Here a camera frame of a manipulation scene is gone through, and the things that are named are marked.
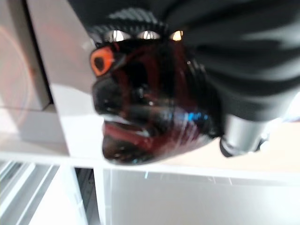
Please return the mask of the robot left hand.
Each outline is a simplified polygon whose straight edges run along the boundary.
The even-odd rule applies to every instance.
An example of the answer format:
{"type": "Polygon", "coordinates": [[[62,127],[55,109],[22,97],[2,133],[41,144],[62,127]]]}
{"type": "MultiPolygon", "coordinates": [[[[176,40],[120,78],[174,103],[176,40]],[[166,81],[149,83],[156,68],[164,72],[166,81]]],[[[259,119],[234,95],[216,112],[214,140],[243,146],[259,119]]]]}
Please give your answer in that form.
{"type": "Polygon", "coordinates": [[[72,0],[95,49],[102,153],[141,165],[220,139],[256,152],[300,90],[297,0],[72,0]]]}

